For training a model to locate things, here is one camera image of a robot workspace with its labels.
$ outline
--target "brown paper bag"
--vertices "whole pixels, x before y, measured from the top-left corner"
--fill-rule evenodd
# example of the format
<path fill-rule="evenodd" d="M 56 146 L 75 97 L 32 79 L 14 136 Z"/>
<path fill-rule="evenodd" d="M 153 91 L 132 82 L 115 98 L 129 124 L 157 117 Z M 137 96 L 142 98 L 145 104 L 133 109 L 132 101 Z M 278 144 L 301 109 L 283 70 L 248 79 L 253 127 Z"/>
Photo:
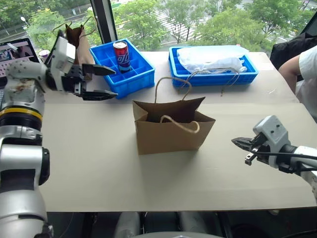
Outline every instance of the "brown paper bag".
<path fill-rule="evenodd" d="M 183 99 L 173 103 L 156 103 L 162 79 L 156 85 L 154 103 L 133 101 L 139 155 L 198 150 L 215 122 L 215 119 L 196 111 L 204 97 L 185 101 L 191 84 L 177 79 L 189 85 Z"/>
<path fill-rule="evenodd" d="M 95 64 L 95 60 L 91 55 L 89 49 L 90 44 L 87 39 L 87 35 L 85 33 L 84 25 L 80 25 L 80 27 L 70 28 L 67 24 L 66 26 L 66 37 L 69 43 L 76 47 L 76 55 L 74 64 L 82 65 L 83 63 L 87 64 Z M 85 80 L 92 80 L 92 74 L 86 74 Z"/>

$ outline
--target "white plastic bag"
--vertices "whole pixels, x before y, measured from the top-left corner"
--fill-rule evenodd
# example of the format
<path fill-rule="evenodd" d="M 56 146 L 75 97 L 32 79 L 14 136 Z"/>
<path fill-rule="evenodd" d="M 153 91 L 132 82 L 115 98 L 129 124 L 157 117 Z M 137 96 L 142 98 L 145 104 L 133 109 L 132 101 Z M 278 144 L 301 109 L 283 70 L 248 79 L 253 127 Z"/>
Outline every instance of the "white plastic bag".
<path fill-rule="evenodd" d="M 197 46 L 178 49 L 177 57 L 191 73 L 244 72 L 247 69 L 239 58 L 247 52 L 240 46 Z"/>

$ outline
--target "white tabletop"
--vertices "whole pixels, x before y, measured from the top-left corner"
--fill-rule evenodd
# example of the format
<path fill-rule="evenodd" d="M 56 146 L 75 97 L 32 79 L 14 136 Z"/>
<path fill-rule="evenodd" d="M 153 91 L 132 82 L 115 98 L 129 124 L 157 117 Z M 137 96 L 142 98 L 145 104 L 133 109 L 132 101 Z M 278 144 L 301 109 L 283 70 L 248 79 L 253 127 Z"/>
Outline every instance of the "white tabletop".
<path fill-rule="evenodd" d="M 255 59 L 267 58 L 252 54 Z M 156 62 L 156 80 L 169 74 L 166 53 L 145 55 L 156 56 L 150 58 Z M 96 80 L 90 84 L 103 83 Z M 163 85 L 158 101 L 180 98 L 168 80 Z M 264 93 L 261 88 L 275 91 Z M 257 161 L 251 167 L 245 165 L 247 152 L 231 142 L 235 137 L 254 137 L 252 128 L 258 121 L 277 115 L 289 130 L 293 145 L 316 147 L 314 120 L 296 103 L 276 70 L 260 72 L 244 89 L 232 87 L 221 97 L 221 88 L 194 88 L 189 98 L 207 96 L 198 111 L 216 119 L 200 150 L 143 156 L 137 152 L 131 99 L 151 102 L 153 88 L 105 102 L 83 102 L 73 95 L 49 92 L 42 132 L 43 145 L 51 152 L 51 177 L 41 186 L 47 210 L 211 211 L 315 206 L 310 186 L 300 177 Z"/>
<path fill-rule="evenodd" d="M 168 66 L 168 52 L 142 52 L 155 69 L 155 83 L 162 77 L 171 76 Z M 260 71 L 251 84 L 227 87 L 221 96 L 222 86 L 193 87 L 188 99 L 204 97 L 203 103 L 296 103 L 298 99 L 292 93 L 284 78 L 271 64 L 265 53 L 249 53 L 248 56 Z M 96 77 L 88 83 L 88 89 L 108 89 L 103 77 Z M 107 100 L 110 104 L 131 104 L 132 100 L 154 101 L 155 87 L 142 89 L 122 99 Z M 65 96 L 58 92 L 46 94 L 47 103 L 91 103 L 80 98 Z M 159 86 L 158 102 L 181 99 L 178 90 L 170 80 L 162 81 Z"/>

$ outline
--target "window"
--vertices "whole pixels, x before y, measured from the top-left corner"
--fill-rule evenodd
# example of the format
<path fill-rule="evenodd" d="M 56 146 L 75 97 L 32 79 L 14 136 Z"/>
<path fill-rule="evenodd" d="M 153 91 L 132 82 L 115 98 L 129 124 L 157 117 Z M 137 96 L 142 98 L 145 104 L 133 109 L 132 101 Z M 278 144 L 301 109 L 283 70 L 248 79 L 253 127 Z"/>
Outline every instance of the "window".
<path fill-rule="evenodd" d="M 316 12 L 312 0 L 112 1 L 118 39 L 141 51 L 174 45 L 235 45 L 270 52 L 300 34 Z"/>
<path fill-rule="evenodd" d="M 0 0 L 0 42 L 29 37 L 38 54 L 51 50 L 57 31 L 85 24 L 91 46 L 101 44 L 89 0 Z"/>
<path fill-rule="evenodd" d="M 50 50 L 52 30 L 85 25 L 90 45 L 128 38 L 141 51 L 175 45 L 235 45 L 269 53 L 300 34 L 314 16 L 313 0 L 0 0 L 0 42 L 29 36 Z M 316 27 L 308 32 L 317 34 Z"/>

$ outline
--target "tree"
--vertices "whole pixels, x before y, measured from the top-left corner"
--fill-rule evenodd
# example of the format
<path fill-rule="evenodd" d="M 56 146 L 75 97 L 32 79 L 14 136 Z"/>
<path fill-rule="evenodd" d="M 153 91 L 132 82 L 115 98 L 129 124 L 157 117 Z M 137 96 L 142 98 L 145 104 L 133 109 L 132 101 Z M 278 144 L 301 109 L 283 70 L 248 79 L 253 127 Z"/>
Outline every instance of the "tree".
<path fill-rule="evenodd" d="M 90 4 L 89 0 L 62 0 L 62 4 L 66 9 L 72 9 L 78 6 Z"/>
<path fill-rule="evenodd" d="M 189 30 L 193 23 L 198 22 L 204 16 L 204 0 L 163 0 L 159 6 L 167 16 L 168 22 L 172 24 L 172 36 L 181 41 L 182 29 L 187 28 L 188 40 Z"/>
<path fill-rule="evenodd" d="M 298 0 L 254 0 L 253 3 L 244 4 L 244 8 L 251 13 L 254 20 L 264 23 L 265 35 L 288 29 L 289 22 L 298 13 L 300 3 Z"/>
<path fill-rule="evenodd" d="M 229 8 L 236 9 L 242 0 L 207 0 L 205 3 L 205 12 L 214 17 L 217 12 L 223 12 Z"/>
<path fill-rule="evenodd" d="M 89 34 L 92 32 L 92 34 L 87 36 L 90 46 L 102 44 L 101 38 L 99 35 L 99 31 L 98 31 L 98 28 L 97 28 L 97 25 L 96 25 L 94 18 L 95 18 L 94 12 L 92 10 L 88 9 L 87 16 L 84 18 L 84 22 L 87 19 L 88 19 L 88 21 L 84 27 L 85 27 L 86 34 Z"/>
<path fill-rule="evenodd" d="M 135 0 L 113 9 L 119 38 L 129 38 L 142 51 L 160 46 L 166 29 L 155 15 L 156 0 Z"/>
<path fill-rule="evenodd" d="M 31 13 L 36 10 L 35 4 L 34 0 L 0 0 L 0 23 L 3 27 L 14 26 L 22 23 L 22 16 L 28 21 Z"/>
<path fill-rule="evenodd" d="M 27 31 L 35 44 L 42 50 L 51 50 L 56 40 L 52 30 L 64 23 L 65 19 L 57 11 L 46 8 L 33 12 L 29 22 Z"/>
<path fill-rule="evenodd" d="M 228 9 L 218 13 L 214 18 L 200 25 L 196 34 L 201 35 L 194 45 L 236 45 L 250 51 L 261 51 L 268 40 L 262 33 L 263 24 L 253 19 L 248 12 L 242 9 Z"/>
<path fill-rule="evenodd" d="M 291 21 L 292 30 L 295 32 L 301 32 L 314 14 L 314 10 L 298 10 L 298 13 Z"/>
<path fill-rule="evenodd" d="M 36 6 L 38 9 L 44 10 L 49 8 L 52 11 L 60 10 L 62 7 L 65 7 L 65 1 L 62 0 L 36 0 Z"/>

